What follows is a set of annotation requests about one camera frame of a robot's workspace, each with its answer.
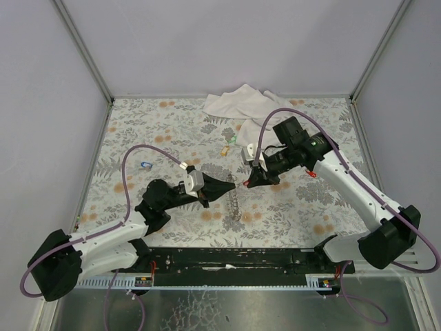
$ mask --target white cloth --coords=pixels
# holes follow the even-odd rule
[[[245,84],[234,92],[223,93],[221,96],[209,94],[205,100],[203,112],[215,117],[228,119],[245,119],[237,134],[236,144],[248,146],[257,143],[262,124],[268,114],[278,108],[292,108],[292,104],[284,98],[280,98],[270,91],[260,93]],[[273,126],[291,116],[290,112],[279,112],[268,122],[263,135],[262,147],[280,145]]]

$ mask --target floral patterned surface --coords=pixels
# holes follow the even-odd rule
[[[366,174],[351,115],[344,99],[295,99],[296,109],[318,120],[353,164]],[[208,175],[242,183],[249,176],[240,146],[221,150],[240,130],[243,120],[211,117],[202,112],[204,99],[117,99],[114,103],[79,231],[90,230],[125,214],[121,160],[138,143],[162,148]],[[310,133],[314,127],[299,122]],[[141,162],[153,163],[148,170]],[[162,178],[176,185],[185,171],[163,155],[136,150],[127,160],[132,207],[139,204],[148,183]],[[366,230],[356,212],[319,178],[301,168],[281,175],[279,185],[237,190],[204,209],[199,203],[168,210],[172,219],[146,237],[150,246],[192,247],[313,247],[331,234]]]

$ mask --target white wall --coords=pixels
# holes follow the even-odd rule
[[[50,2],[0,3],[0,330],[24,331],[39,299],[21,275],[69,230],[106,109]]]
[[[65,0],[116,96],[349,94],[401,0]]]
[[[388,194],[420,209],[420,229],[441,250],[441,2],[415,0],[358,108]],[[418,254],[428,266],[424,245]],[[441,321],[441,271],[425,277]]]

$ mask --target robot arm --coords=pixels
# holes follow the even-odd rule
[[[280,182],[278,175],[296,166],[305,166],[311,174],[317,174],[333,186],[352,205],[369,231],[352,236],[328,238],[323,250],[331,261],[363,258],[374,267],[384,269],[415,243],[416,235],[349,175],[321,133],[310,137],[295,117],[274,126],[274,132],[286,147],[271,156],[262,153],[257,166],[253,165],[256,145],[251,144],[243,148],[243,161],[252,167],[252,173],[245,184],[248,188],[277,184]],[[369,188],[418,228],[421,216],[415,207],[410,205],[402,208],[399,203],[379,191],[358,170],[351,167],[344,155],[343,158]]]
[[[115,220],[93,230],[71,234],[54,231],[31,258],[28,267],[54,248],[75,242],[42,260],[31,271],[46,301],[57,300],[78,281],[150,261],[150,250],[141,238],[160,230],[170,220],[166,210],[197,201],[208,208],[209,202],[234,188],[236,184],[214,179],[193,166],[187,167],[185,180],[177,186],[155,179],[125,222]]]

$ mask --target white cable carrier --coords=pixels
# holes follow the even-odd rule
[[[271,285],[271,286],[142,286],[139,285],[137,279],[150,278],[150,274],[140,274],[139,276],[125,276],[119,274],[116,276],[112,285],[113,290],[256,290],[256,291],[330,291],[331,288],[321,288],[319,286],[318,277],[305,276],[307,285]],[[84,279],[76,285],[77,289],[95,289],[105,290],[109,287],[112,275],[95,276]]]

